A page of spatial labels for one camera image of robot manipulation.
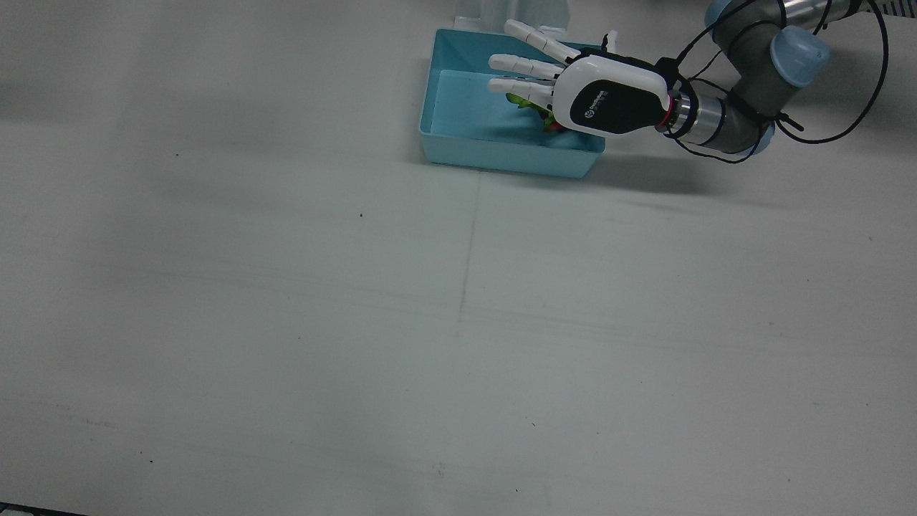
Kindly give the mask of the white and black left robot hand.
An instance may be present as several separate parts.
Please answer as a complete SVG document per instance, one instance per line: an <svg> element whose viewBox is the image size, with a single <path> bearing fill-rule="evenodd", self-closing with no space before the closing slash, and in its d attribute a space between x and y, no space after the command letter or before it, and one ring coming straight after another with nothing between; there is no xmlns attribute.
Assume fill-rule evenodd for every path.
<svg viewBox="0 0 917 516"><path fill-rule="evenodd" d="M609 138L665 126L671 118L676 101L662 73L614 53L610 35L599 49L574 49L516 19L505 21L504 33L550 60L494 54L490 68L508 75L490 79L489 90L547 111L560 127Z"/></svg>

